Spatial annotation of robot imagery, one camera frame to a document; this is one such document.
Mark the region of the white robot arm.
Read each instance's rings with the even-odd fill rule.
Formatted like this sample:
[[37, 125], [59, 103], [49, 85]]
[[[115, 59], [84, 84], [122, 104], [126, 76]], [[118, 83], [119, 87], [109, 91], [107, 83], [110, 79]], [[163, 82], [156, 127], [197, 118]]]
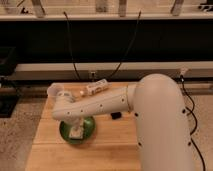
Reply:
[[183, 94], [169, 76], [149, 74], [79, 101], [53, 83], [47, 95], [55, 99], [52, 117], [67, 124], [79, 117], [132, 111], [142, 171], [195, 171]]

